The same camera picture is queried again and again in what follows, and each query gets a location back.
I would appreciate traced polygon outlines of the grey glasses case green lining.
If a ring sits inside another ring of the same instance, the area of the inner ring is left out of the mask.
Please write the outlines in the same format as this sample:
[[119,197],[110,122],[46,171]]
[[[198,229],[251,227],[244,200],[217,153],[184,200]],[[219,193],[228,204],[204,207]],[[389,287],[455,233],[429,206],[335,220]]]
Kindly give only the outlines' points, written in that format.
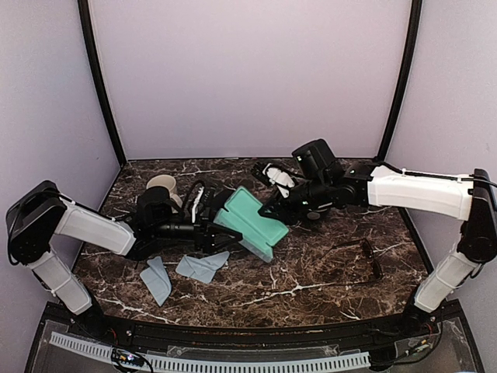
[[240,244],[266,263],[273,260],[273,247],[289,232],[282,222],[259,214],[262,203],[240,186],[217,212],[214,222],[242,234]]

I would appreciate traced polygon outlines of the blue cleaning cloth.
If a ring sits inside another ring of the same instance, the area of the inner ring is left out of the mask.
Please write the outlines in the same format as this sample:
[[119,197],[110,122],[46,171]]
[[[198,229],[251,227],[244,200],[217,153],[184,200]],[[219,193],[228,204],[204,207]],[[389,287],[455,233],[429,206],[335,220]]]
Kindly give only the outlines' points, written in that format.
[[148,268],[140,273],[140,278],[161,307],[172,292],[172,284],[160,256],[148,260],[147,265]]
[[184,256],[176,267],[176,273],[209,284],[216,272],[228,261],[230,253],[224,251],[204,258]]

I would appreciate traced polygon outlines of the dark sunglasses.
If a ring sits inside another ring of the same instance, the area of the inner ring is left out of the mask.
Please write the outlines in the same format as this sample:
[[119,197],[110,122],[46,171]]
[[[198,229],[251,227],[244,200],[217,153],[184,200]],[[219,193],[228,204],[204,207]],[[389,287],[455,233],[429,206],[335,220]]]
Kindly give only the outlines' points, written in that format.
[[376,284],[384,278],[379,260],[368,239],[341,242],[319,260],[324,279],[334,287]]

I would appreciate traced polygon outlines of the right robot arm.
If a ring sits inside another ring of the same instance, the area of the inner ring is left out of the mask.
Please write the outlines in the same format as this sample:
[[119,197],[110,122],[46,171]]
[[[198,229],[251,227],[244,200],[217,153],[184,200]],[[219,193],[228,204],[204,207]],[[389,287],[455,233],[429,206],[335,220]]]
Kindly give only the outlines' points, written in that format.
[[443,175],[398,169],[386,162],[344,168],[327,142],[317,139],[293,151],[300,172],[275,163],[256,163],[252,175],[277,190],[259,209],[265,218],[293,225],[301,217],[328,209],[402,207],[461,221],[460,240],[417,288],[410,309],[397,318],[396,330],[412,337],[468,277],[496,257],[494,183],[486,171]]

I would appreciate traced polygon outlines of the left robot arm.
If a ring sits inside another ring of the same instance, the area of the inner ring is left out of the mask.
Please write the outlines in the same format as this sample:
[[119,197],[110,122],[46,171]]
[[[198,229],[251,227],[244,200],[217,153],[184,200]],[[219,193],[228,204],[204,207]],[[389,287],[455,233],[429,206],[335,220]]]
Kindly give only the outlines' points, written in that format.
[[10,263],[29,267],[59,298],[93,339],[109,333],[109,320],[89,290],[51,247],[55,235],[65,235],[104,248],[129,260],[141,261],[159,240],[187,240],[212,253],[240,242],[242,234],[214,222],[205,207],[198,218],[187,216],[164,186],[153,186],[137,199],[135,211],[123,218],[107,217],[63,195],[45,180],[16,201],[5,214]]

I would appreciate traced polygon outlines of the cream paper cup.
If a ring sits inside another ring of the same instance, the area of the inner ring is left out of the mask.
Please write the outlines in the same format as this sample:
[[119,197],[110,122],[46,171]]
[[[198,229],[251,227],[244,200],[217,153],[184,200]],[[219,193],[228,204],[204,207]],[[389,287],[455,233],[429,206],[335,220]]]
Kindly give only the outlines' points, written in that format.
[[182,207],[182,199],[178,195],[176,178],[170,175],[158,175],[151,178],[146,185],[146,189],[152,187],[164,187],[169,192],[169,197],[176,202],[176,204]]

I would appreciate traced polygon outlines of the folded blue cleaning cloth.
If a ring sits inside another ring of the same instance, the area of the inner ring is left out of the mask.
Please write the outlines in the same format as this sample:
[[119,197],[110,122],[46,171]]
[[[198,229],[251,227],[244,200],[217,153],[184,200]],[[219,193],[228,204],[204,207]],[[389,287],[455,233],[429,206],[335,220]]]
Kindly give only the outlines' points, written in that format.
[[148,260],[147,265],[148,268],[140,273],[140,278],[161,307],[172,292],[172,284],[160,256]]

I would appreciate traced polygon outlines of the black front rail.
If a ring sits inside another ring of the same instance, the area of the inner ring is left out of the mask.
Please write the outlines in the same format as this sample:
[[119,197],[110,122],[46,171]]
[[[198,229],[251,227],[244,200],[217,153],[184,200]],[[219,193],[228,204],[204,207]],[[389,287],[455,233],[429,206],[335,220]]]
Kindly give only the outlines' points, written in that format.
[[321,326],[236,329],[174,326],[108,316],[107,322],[114,331],[103,340],[116,341],[120,347],[130,347],[139,351],[163,352],[172,346],[254,350],[337,344],[343,350],[352,347],[376,349],[389,346],[403,338],[402,335],[385,334],[397,326],[400,318],[399,314],[395,314]]

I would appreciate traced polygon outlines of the right black frame post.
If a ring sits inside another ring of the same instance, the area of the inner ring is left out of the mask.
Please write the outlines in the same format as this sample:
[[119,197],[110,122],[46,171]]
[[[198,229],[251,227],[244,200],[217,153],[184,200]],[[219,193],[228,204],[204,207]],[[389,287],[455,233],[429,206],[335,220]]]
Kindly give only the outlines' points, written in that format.
[[419,25],[421,21],[423,0],[412,0],[408,18],[408,27],[405,38],[398,79],[394,90],[388,118],[377,154],[376,161],[384,161],[387,158],[394,137],[395,128],[401,112],[401,106],[405,98],[408,79],[411,72],[412,61],[415,54],[415,46],[418,38]]

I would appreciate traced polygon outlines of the black frame post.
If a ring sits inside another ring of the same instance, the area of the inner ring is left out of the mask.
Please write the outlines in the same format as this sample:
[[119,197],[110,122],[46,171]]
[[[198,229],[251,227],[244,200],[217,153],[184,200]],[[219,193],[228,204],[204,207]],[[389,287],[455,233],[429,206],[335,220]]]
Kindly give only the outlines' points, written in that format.
[[120,166],[127,164],[127,157],[118,134],[116,121],[114,120],[109,97],[106,91],[106,85],[103,78],[103,72],[99,61],[99,55],[96,46],[96,38],[92,27],[92,17],[90,14],[90,3],[87,0],[78,0],[78,13],[82,28],[82,35],[85,43],[86,54],[92,74],[93,85],[96,91],[99,107],[103,115],[106,131],[109,136],[114,155]]
[[398,79],[394,90],[388,118],[377,154],[376,161],[384,161],[387,158],[394,137],[395,128],[401,112],[401,106],[405,98],[408,79],[411,72],[412,61],[415,54],[415,46],[418,38],[419,25],[421,21],[423,0],[412,0],[408,18],[408,27],[405,38]]

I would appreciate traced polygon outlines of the left black frame post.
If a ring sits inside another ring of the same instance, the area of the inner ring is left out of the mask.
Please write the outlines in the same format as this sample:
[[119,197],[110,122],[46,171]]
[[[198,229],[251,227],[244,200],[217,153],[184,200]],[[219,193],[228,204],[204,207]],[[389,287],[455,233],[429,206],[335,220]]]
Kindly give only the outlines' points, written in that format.
[[96,91],[99,107],[103,115],[106,131],[109,136],[114,155],[120,166],[127,164],[127,157],[118,134],[116,121],[114,120],[109,97],[106,91],[106,85],[103,78],[103,72],[99,61],[99,55],[96,46],[96,38],[92,27],[92,17],[90,14],[90,3],[87,0],[78,0],[78,13],[82,28],[82,35],[85,43],[86,54],[92,74],[93,85]]

